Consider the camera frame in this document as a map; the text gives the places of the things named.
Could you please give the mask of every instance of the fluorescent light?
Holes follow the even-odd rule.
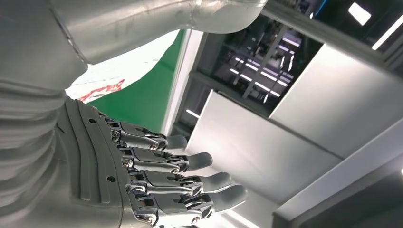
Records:
[[[282,46],[282,45],[280,45],[280,46],[279,46],[279,48],[280,48],[280,49],[283,49],[283,50],[284,50],[284,51],[286,51],[286,52],[288,52],[288,51],[289,51],[289,49],[288,49],[288,48],[286,48],[285,46]]]
[[[194,117],[198,118],[198,119],[200,118],[200,116],[199,116],[199,115],[197,115],[196,113],[194,113],[194,112],[190,111],[189,109],[187,109],[187,110],[186,110],[186,112],[187,112],[187,113],[189,113],[190,115],[192,115],[192,116],[194,116]]]
[[[266,70],[266,71],[269,72],[269,73],[272,73],[272,74],[275,75],[275,76],[278,76],[278,74],[277,74],[276,72],[272,71],[272,70],[269,70],[269,69],[267,69],[267,68],[263,68],[263,69]]]
[[[361,26],[365,25],[371,18],[371,14],[355,2],[350,6],[350,8],[348,8],[348,12],[358,21],[358,23],[361,24]]]
[[[250,68],[252,68],[252,69],[254,69],[254,70],[258,70],[256,67],[252,66],[252,65],[249,64],[249,63],[245,64],[245,66],[250,67]]]
[[[280,94],[278,94],[278,93],[276,93],[276,92],[274,92],[274,91],[270,91],[270,93],[273,94],[273,95],[276,96],[276,97],[280,97]]]
[[[402,23],[403,15],[401,15],[399,19],[385,32],[385,34],[381,36],[381,38],[372,46],[372,49],[377,50]]]
[[[268,73],[266,73],[266,72],[261,72],[261,74],[263,74],[264,76],[266,76],[266,77],[268,77],[268,78],[270,78],[271,80],[273,80],[273,81],[277,81],[277,78],[275,78],[275,77],[273,77],[273,76],[271,76],[271,75],[269,75]]]
[[[250,77],[248,77],[248,76],[246,76],[246,75],[243,75],[243,74],[241,74],[240,75],[241,77],[243,77],[243,78],[245,78],[246,80],[248,80],[248,81],[252,81],[252,78],[250,78]]]
[[[235,74],[239,74],[238,71],[236,71],[236,70],[234,70],[234,69],[232,69],[232,68],[230,69],[230,71],[231,71],[231,72],[234,72]]]
[[[286,57],[285,56],[283,56],[283,58],[281,59],[281,63],[280,63],[280,68],[282,68],[283,67],[283,64],[284,64],[284,59],[285,59]]]
[[[294,42],[294,41],[292,41],[292,40],[290,40],[290,39],[283,38],[283,41],[285,41],[285,42],[287,42],[287,43],[289,43],[289,44],[292,44],[292,45],[294,45],[294,46],[296,46],[296,47],[299,47],[299,44],[298,44],[298,43],[296,43],[296,42]]]
[[[286,83],[284,83],[284,82],[282,82],[282,81],[277,81],[277,83],[279,83],[280,85],[285,86],[285,87],[288,86],[288,84],[286,84]]]
[[[253,63],[253,64],[257,65],[258,67],[260,66],[260,64],[259,64],[259,63],[255,62],[255,61],[252,61],[252,60],[250,60],[250,59],[248,59],[248,62],[251,62],[251,63]]]
[[[269,91],[270,91],[270,89],[269,89],[269,88],[265,87],[264,85],[260,84],[259,82],[255,82],[255,85],[257,85],[257,86],[259,86],[260,88],[262,88],[262,89],[266,90],[267,92],[269,92]]]
[[[240,61],[240,63],[244,63],[243,60],[240,60],[239,58],[235,58],[235,60],[237,60],[238,62]]]
[[[225,213],[249,228],[260,228],[260,227],[256,226],[256,224],[254,224],[253,222],[242,217],[240,214],[236,213],[233,210],[228,210]]]
[[[280,79],[282,79],[283,81],[286,81],[286,82],[288,82],[288,83],[291,82],[288,78],[285,78],[285,77],[283,77],[283,76],[281,76]]]
[[[266,101],[267,101],[267,98],[269,97],[269,94],[266,94],[266,96],[265,96],[265,99],[264,99],[264,101],[263,101],[263,103],[266,103]]]
[[[292,61],[294,60],[294,56],[291,56],[290,65],[288,66],[288,71],[292,68]]]

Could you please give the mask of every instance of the green wall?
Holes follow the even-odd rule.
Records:
[[[181,30],[160,61],[139,81],[89,104],[116,120],[160,132],[183,35],[184,31]]]

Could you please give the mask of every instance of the red graphic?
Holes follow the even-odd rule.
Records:
[[[110,94],[110,93],[119,91],[119,90],[122,89],[121,86],[122,86],[124,81],[125,80],[122,79],[120,82],[118,82],[115,85],[107,85],[107,86],[101,87],[99,89],[94,89],[93,91],[89,92],[87,95],[79,98],[79,100],[80,101],[85,101],[85,100],[87,100],[87,99],[89,99],[91,97],[103,96],[103,95],[106,95],[106,94]]]

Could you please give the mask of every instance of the white panel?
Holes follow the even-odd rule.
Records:
[[[340,160],[212,92],[186,151],[209,152],[213,166],[284,202]]]
[[[324,45],[271,119],[348,157],[403,116],[403,83]]]

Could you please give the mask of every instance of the gray mechanical palm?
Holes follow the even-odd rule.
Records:
[[[210,165],[208,154],[164,152],[183,139],[110,119],[64,89],[89,64],[175,29],[239,31],[265,2],[0,1],[0,227],[170,228],[243,202],[225,173],[178,174]]]

